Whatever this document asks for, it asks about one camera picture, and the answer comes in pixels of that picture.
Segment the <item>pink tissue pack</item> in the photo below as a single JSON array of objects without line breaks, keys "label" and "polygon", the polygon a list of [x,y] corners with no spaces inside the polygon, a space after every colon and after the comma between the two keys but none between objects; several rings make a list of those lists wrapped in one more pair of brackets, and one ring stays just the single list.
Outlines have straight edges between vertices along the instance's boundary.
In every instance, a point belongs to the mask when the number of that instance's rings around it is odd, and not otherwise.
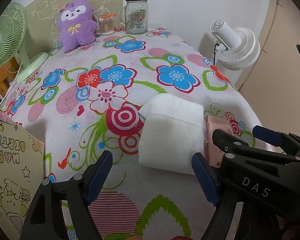
[{"label": "pink tissue pack", "polygon": [[219,168],[222,163],[224,152],[219,149],[220,130],[233,135],[230,121],[216,116],[208,116],[207,124],[207,161],[210,166]]}]

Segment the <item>yellow patterned storage box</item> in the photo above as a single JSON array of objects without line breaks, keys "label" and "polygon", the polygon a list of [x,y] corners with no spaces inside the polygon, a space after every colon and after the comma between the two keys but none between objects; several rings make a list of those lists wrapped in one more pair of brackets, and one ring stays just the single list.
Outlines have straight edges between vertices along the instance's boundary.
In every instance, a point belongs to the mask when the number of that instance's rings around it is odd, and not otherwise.
[{"label": "yellow patterned storage box", "polygon": [[0,111],[0,227],[19,239],[44,176],[44,143]]}]

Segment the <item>white standing fan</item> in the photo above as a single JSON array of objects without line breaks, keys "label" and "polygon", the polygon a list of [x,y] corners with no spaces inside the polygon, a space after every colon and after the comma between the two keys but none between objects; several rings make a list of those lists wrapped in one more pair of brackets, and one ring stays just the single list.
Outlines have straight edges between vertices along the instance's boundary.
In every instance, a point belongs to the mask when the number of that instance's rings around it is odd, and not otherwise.
[{"label": "white standing fan", "polygon": [[259,40],[246,27],[230,27],[225,21],[217,20],[210,27],[216,38],[213,61],[220,62],[228,70],[238,71],[253,65],[261,51]]}]

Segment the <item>white folded towel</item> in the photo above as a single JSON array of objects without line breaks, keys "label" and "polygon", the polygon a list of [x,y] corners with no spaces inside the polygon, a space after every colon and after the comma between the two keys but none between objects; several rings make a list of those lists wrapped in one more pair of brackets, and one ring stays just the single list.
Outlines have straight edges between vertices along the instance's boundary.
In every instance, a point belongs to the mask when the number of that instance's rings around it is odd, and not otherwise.
[{"label": "white folded towel", "polygon": [[204,152],[204,107],[171,94],[157,94],[139,114],[145,119],[139,164],[193,175],[192,156]]}]

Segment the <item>floral tablecloth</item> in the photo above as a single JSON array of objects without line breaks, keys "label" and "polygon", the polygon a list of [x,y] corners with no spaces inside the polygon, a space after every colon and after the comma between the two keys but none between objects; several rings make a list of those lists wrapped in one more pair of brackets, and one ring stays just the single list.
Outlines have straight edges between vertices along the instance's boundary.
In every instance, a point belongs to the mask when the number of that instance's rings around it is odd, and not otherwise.
[{"label": "floral tablecloth", "polygon": [[157,94],[203,106],[202,119],[228,121],[250,146],[260,121],[249,103],[207,58],[163,28],[153,34],[99,37],[65,53],[61,47],[0,111],[45,145],[44,177],[67,181],[103,151],[113,166],[90,214],[104,239],[200,239],[214,208],[193,175],[139,164],[139,109]]}]

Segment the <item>wooden bed headboard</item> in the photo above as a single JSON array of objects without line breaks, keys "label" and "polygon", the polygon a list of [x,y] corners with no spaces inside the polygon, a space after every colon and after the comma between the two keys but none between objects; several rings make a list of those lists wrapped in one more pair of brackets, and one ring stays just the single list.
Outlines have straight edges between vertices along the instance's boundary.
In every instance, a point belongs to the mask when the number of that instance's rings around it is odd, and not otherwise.
[{"label": "wooden bed headboard", "polygon": [[0,103],[7,94],[11,83],[15,80],[18,70],[19,64],[15,57],[12,57],[10,61],[0,66]]}]

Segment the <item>glass jar with green lid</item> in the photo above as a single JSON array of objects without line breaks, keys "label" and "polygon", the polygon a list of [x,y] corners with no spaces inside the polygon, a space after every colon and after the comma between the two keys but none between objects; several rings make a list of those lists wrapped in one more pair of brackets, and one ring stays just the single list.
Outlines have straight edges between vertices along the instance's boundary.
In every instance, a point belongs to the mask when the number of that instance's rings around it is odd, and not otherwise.
[{"label": "glass jar with green lid", "polygon": [[120,24],[127,34],[140,35],[148,31],[148,0],[126,0],[119,11]]}]

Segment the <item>green desk fan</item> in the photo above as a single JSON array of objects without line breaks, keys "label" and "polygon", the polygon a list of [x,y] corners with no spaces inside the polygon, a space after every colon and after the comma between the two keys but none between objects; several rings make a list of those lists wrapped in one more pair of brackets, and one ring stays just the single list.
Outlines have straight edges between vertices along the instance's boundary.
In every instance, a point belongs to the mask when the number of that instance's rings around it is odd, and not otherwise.
[{"label": "green desk fan", "polygon": [[28,57],[25,49],[26,31],[24,6],[11,2],[0,16],[0,66],[17,55],[21,60],[21,67],[16,77],[18,83],[30,77],[49,57],[46,52],[41,52],[33,58]]}]

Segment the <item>purple plush toy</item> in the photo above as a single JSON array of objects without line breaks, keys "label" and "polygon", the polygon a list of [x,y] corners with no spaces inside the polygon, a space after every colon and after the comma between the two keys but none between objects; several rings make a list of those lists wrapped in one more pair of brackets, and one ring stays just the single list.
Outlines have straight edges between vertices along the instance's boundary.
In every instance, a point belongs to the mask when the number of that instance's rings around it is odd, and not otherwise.
[{"label": "purple plush toy", "polygon": [[93,20],[93,11],[88,0],[74,0],[60,11],[57,28],[65,53],[95,42],[97,22]]}]

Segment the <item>cotton swab container orange lid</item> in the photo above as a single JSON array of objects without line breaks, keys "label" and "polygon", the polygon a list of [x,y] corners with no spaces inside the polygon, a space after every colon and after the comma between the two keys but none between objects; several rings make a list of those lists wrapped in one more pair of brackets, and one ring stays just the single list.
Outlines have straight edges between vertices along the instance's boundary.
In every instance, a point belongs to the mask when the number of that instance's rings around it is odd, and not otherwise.
[{"label": "cotton swab container orange lid", "polygon": [[98,18],[100,33],[102,36],[110,35],[114,32],[114,18],[117,14],[103,15]]}]

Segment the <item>beige patterned board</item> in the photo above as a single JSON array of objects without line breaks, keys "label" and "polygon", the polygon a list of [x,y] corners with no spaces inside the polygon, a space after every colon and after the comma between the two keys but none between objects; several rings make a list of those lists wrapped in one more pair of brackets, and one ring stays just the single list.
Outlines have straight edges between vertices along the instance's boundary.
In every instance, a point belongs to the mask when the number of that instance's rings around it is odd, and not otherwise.
[{"label": "beige patterned board", "polygon": [[[39,52],[58,47],[59,29],[57,22],[64,11],[64,16],[71,19],[79,15],[76,0],[34,0],[24,9],[27,17],[25,48],[29,57]],[[123,7],[123,0],[87,0],[92,6],[92,19],[98,21],[102,16],[118,14]]]}]

